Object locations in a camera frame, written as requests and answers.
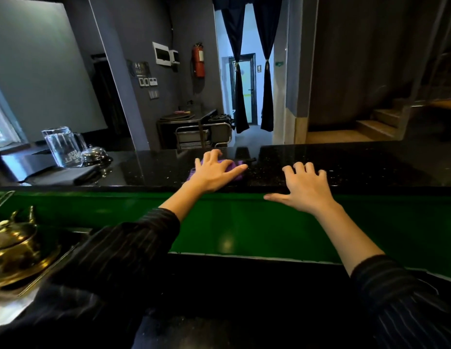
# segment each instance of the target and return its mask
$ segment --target striped sleeve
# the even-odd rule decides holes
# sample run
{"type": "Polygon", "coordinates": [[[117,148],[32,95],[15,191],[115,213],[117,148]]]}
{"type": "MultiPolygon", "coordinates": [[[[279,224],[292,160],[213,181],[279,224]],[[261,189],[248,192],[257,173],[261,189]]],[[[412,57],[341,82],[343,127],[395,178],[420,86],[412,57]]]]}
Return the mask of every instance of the striped sleeve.
{"type": "Polygon", "coordinates": [[[451,308],[393,259],[368,258],[351,278],[380,348],[451,348],[451,308]]]}
{"type": "Polygon", "coordinates": [[[0,348],[131,348],[159,261],[180,231],[171,211],[106,227],[42,284],[35,300],[0,327],[0,348]]]}

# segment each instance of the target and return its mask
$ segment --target green counter side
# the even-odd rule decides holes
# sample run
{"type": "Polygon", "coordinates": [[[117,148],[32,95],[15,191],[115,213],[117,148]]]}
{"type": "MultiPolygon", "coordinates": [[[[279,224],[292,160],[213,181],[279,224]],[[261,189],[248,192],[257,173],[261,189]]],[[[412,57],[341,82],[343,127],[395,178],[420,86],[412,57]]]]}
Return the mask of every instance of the green counter side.
{"type": "MultiPolygon", "coordinates": [[[[170,193],[16,192],[0,209],[36,206],[40,224],[101,228],[135,221],[170,193]]],[[[406,267],[451,277],[451,197],[336,196],[387,254],[406,267]]],[[[199,254],[340,262],[309,214],[263,200],[261,194],[205,195],[182,224],[172,250],[199,254]]]]}

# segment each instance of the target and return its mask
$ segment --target person's left hand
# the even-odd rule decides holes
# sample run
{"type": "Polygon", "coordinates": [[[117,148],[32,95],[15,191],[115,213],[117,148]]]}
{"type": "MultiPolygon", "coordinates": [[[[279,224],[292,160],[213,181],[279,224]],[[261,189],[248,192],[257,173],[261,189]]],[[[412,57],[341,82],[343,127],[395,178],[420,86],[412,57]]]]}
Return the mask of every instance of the person's left hand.
{"type": "Polygon", "coordinates": [[[222,155],[219,149],[213,149],[205,152],[203,156],[203,164],[199,158],[195,159],[195,173],[189,182],[199,188],[203,193],[214,192],[219,188],[227,185],[234,178],[243,173],[248,165],[241,164],[234,169],[225,172],[227,167],[232,164],[232,160],[224,160],[219,163],[217,158],[222,155]]]}

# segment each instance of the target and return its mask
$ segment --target door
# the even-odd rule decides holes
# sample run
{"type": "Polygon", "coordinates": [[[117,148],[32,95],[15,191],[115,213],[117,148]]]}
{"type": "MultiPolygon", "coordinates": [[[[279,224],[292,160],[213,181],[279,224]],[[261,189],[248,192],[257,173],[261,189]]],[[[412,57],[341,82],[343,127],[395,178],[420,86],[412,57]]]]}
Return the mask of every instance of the door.
{"type": "MultiPolygon", "coordinates": [[[[256,54],[240,55],[240,70],[242,73],[243,100],[248,123],[257,125],[256,107],[256,54]]],[[[232,87],[232,108],[235,109],[235,59],[229,58],[230,84],[232,87]]]]}

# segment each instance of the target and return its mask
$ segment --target brass kettle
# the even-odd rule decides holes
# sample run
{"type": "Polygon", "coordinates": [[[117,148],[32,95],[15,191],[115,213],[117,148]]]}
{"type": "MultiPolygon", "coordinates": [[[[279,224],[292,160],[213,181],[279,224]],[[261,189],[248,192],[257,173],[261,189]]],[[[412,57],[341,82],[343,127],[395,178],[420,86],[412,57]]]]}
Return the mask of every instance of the brass kettle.
{"type": "Polygon", "coordinates": [[[16,222],[17,214],[15,211],[8,220],[0,222],[0,279],[15,278],[41,261],[33,206],[28,222],[16,222]]]}

